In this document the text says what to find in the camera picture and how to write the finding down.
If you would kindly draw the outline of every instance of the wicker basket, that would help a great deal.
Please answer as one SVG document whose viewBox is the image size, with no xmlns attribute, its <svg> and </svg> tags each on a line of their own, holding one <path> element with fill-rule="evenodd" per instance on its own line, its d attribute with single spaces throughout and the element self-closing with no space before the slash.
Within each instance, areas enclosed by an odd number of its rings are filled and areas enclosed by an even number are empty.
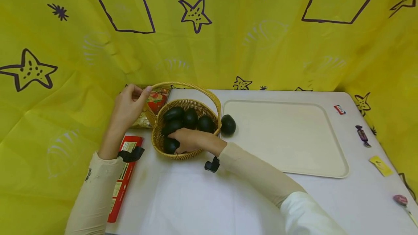
<svg viewBox="0 0 418 235">
<path fill-rule="evenodd" d="M 178 84 L 181 86 L 187 86 L 187 87 L 199 90 L 200 92 L 207 95 L 215 103 L 216 110 L 217 110 L 217 114 L 215 114 L 209 107 L 207 107 L 205 104 L 199 101 L 192 100 L 192 99 L 177 99 L 177 100 L 171 101 L 170 103 L 166 103 L 165 106 L 163 106 L 163 108 L 159 111 L 159 113 L 156 116 L 154 112 L 152 112 L 151 109 L 149 109 L 148 105 L 145 105 L 145 115 L 148 118 L 151 125 L 154 127 L 154 129 L 152 130 L 152 137 L 151 137 L 151 141 L 152 141 L 152 145 L 154 146 L 154 149 L 157 150 L 157 152 L 159 152 L 160 154 L 167 156 L 168 158 L 171 158 L 173 160 L 187 160 L 187 159 L 195 157 L 196 155 L 201 153 L 202 150 L 196 150 L 194 152 L 187 152 L 187 153 L 182 153 L 182 154 L 165 153 L 163 150 L 164 136 L 161 134 L 161 130 L 164 126 L 163 115 L 170 108 L 173 108 L 175 106 L 180 106 L 184 110 L 187 110 L 189 108 L 194 108 L 199 117 L 203 115 L 207 115 L 215 122 L 215 125 L 217 125 L 217 130 L 214 132 L 214 135 L 218 135 L 222 126 L 221 118 L 220 118 L 221 117 L 221 103 L 219 99 L 216 97 L 216 95 L 214 95 L 212 92 L 202 87 L 195 86 L 194 84 L 179 83 L 179 82 L 164 82 L 164 83 L 155 84 L 152 86 L 152 88 L 154 89 L 155 87 L 167 86 L 170 84 Z"/>
</svg>

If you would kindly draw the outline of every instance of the candy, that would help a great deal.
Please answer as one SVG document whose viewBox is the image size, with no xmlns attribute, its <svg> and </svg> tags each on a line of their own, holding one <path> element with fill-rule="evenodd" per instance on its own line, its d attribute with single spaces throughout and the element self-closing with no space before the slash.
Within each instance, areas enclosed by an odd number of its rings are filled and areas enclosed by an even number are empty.
<svg viewBox="0 0 418 235">
<path fill-rule="evenodd" d="M 356 125 L 356 128 L 358 136 L 360 136 L 360 139 L 364 142 L 364 145 L 366 147 L 371 147 L 371 145 L 368 143 L 369 139 L 367 138 L 365 131 L 362 130 L 363 126 Z"/>
</svg>

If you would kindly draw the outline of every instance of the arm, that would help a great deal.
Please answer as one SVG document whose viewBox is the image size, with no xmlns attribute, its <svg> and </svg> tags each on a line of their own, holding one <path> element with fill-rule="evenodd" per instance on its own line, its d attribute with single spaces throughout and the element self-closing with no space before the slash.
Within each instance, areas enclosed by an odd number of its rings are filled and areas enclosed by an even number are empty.
<svg viewBox="0 0 418 235">
<path fill-rule="evenodd" d="M 99 152 L 93 154 L 88 174 L 69 216 L 65 235 L 105 233 L 113 189 L 124 162 L 118 157 L 126 130 L 143 110 L 151 87 L 142 91 L 130 84 L 116 98 L 115 107 Z"/>
<path fill-rule="evenodd" d="M 234 143 L 213 134 L 180 129 L 171 138 L 180 142 L 176 153 L 206 150 L 218 157 L 221 166 L 247 180 L 280 209 L 286 220 L 286 234 L 343 235 L 341 227 L 297 182 Z"/>
</svg>

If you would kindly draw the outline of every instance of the small label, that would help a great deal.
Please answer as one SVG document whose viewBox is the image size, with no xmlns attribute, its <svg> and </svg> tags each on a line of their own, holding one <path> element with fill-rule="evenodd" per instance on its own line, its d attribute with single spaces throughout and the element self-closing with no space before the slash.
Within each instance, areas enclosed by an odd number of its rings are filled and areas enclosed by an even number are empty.
<svg viewBox="0 0 418 235">
<path fill-rule="evenodd" d="M 118 196 L 121 186 L 122 186 L 122 182 L 116 182 L 115 188 L 113 189 L 113 197 Z"/>
<path fill-rule="evenodd" d="M 126 174 L 126 170 L 128 169 L 128 163 L 125 163 L 125 166 L 123 167 L 122 173 L 119 176 L 119 180 L 123 180 Z"/>
<path fill-rule="evenodd" d="M 116 202 L 116 198 L 113 198 L 112 199 L 112 206 L 110 207 L 110 212 L 112 212 L 113 206 L 115 205 L 115 202 Z"/>
<path fill-rule="evenodd" d="M 126 141 L 124 142 L 122 146 L 122 151 L 132 152 L 132 150 L 135 148 L 136 142 L 135 141 Z"/>
<path fill-rule="evenodd" d="M 346 112 L 341 108 L 341 106 L 334 106 L 334 108 L 338 111 L 339 114 L 346 114 Z"/>
</svg>

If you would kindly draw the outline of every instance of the beige sleeve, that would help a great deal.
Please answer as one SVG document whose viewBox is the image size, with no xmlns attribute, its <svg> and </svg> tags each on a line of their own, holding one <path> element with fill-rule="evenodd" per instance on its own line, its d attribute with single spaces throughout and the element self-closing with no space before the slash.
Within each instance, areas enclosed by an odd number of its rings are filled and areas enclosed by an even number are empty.
<svg viewBox="0 0 418 235">
<path fill-rule="evenodd" d="M 286 174 L 234 143 L 226 145 L 219 161 L 223 168 L 247 180 L 278 208 L 291 193 L 306 192 Z"/>
<path fill-rule="evenodd" d="M 65 235 L 103 235 L 110 213 L 113 189 L 124 162 L 121 157 L 102 160 L 93 154 L 88 174 L 71 210 Z"/>
</svg>

